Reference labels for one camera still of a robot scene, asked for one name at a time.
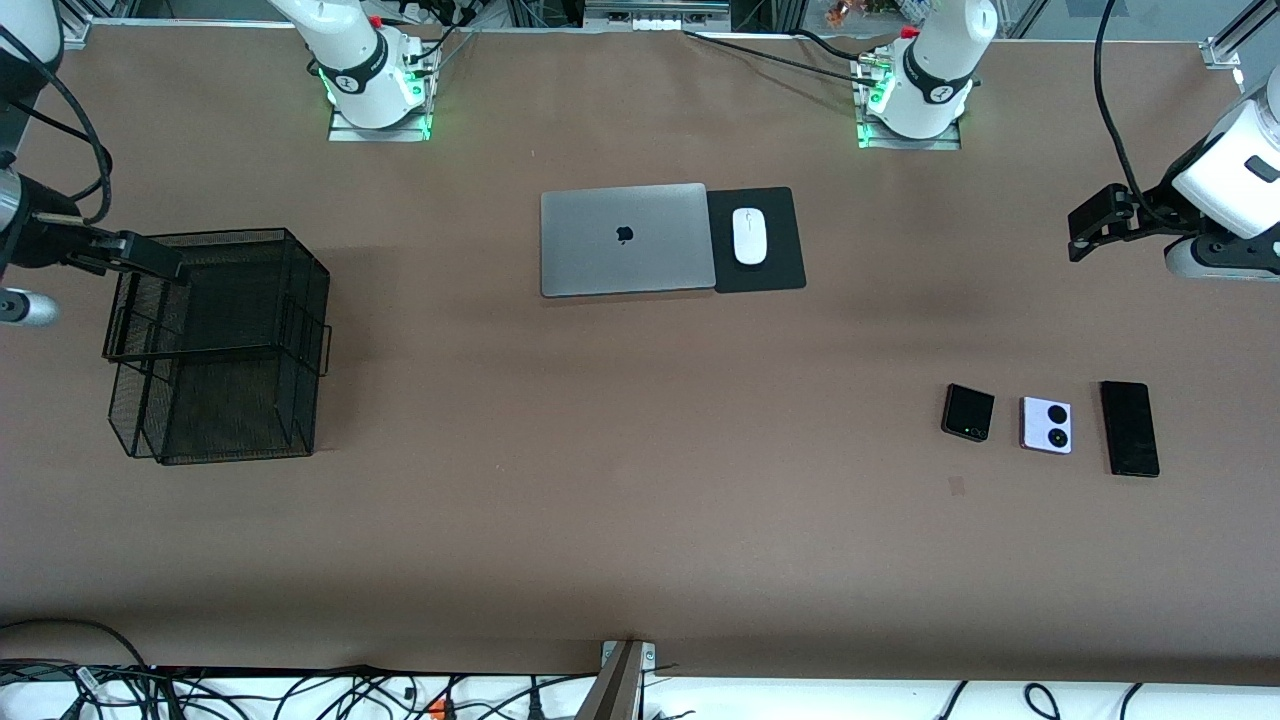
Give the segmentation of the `black slab smartphone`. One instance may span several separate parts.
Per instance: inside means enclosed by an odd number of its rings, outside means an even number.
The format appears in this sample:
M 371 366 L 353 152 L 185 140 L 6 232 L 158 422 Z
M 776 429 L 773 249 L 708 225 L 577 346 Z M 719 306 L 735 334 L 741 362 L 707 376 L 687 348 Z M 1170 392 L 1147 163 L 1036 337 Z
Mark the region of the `black slab smartphone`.
M 1108 469 L 1116 477 L 1158 478 L 1160 461 L 1149 389 L 1143 383 L 1100 382 Z

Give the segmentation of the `silver closed laptop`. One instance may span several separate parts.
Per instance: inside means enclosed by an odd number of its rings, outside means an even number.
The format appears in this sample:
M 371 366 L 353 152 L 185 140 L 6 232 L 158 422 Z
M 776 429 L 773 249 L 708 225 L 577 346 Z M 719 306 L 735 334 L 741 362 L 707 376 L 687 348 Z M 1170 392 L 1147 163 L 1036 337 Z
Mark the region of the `silver closed laptop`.
M 540 197 L 541 296 L 710 290 L 707 187 L 646 184 Z

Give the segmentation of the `white power strip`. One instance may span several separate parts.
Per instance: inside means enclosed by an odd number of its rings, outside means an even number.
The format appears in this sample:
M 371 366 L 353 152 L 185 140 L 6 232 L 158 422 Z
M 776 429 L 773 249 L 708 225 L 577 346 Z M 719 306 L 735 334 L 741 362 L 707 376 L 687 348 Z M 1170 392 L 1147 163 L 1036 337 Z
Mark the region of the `white power strip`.
M 731 32 L 730 0 L 582 0 L 581 27 L 593 32 Z

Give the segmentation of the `black flip phone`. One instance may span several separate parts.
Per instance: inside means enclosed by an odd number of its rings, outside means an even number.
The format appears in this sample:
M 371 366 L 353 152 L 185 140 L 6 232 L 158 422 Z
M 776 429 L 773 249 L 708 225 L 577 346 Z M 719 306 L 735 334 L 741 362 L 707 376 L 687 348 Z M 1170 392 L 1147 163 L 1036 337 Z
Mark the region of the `black flip phone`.
M 989 438 L 993 410 L 993 395 L 951 383 L 945 396 L 940 429 L 972 442 L 986 442 Z

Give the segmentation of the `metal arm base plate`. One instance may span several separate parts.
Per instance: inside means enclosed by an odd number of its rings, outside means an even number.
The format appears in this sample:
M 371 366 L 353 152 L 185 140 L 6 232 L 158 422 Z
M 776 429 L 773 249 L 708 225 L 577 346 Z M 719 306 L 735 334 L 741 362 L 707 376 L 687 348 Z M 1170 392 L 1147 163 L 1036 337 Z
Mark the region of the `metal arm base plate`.
M 910 138 L 893 132 L 878 117 L 858 120 L 860 149 L 887 149 L 904 151 L 957 151 L 961 147 L 960 123 L 954 120 L 943 133 L 931 138 Z
M 417 143 L 433 135 L 433 105 L 412 109 L 397 123 L 376 129 L 353 126 L 335 108 L 332 109 L 326 138 L 330 142 Z

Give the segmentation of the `aluminium frame profile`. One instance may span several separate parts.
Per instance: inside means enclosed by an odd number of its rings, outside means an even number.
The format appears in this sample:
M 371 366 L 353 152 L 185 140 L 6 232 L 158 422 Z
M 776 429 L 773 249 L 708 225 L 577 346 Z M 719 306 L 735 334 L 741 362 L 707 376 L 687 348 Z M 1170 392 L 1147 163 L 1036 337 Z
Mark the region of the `aluminium frame profile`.
M 69 49 L 82 49 L 95 26 L 133 17 L 140 0 L 52 0 Z
M 1240 50 L 1275 23 L 1280 23 L 1280 0 L 1249 0 L 1221 29 L 1198 42 L 1206 67 L 1211 70 L 1238 68 Z

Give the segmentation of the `lilac flip phone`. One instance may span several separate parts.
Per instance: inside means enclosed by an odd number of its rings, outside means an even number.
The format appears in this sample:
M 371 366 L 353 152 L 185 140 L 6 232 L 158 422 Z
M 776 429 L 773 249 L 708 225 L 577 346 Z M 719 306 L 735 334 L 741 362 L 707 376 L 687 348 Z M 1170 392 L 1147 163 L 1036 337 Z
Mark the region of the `lilac flip phone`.
M 1039 398 L 1020 398 L 1020 446 L 1055 455 L 1073 451 L 1073 407 L 1070 404 Z

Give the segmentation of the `white computer mouse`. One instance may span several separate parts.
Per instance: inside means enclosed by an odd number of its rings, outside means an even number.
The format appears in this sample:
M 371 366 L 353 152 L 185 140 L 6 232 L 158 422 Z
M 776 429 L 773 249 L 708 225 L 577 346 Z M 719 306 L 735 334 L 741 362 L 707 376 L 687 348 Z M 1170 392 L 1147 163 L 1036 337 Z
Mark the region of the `white computer mouse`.
M 736 208 L 731 215 L 732 252 L 737 264 L 759 266 L 768 256 L 765 214 L 756 208 Z

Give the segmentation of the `black mouse pad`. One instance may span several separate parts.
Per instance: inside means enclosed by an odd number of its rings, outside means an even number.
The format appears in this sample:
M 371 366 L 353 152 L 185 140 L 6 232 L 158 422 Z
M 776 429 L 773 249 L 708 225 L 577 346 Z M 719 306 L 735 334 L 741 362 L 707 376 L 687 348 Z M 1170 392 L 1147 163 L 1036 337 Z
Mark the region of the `black mouse pad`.
M 788 187 L 719 190 L 707 193 L 716 264 L 716 292 L 744 293 L 800 290 L 806 286 L 803 247 Z M 736 208 L 764 211 L 768 256 L 759 266 L 744 266 L 732 252 L 731 215 Z

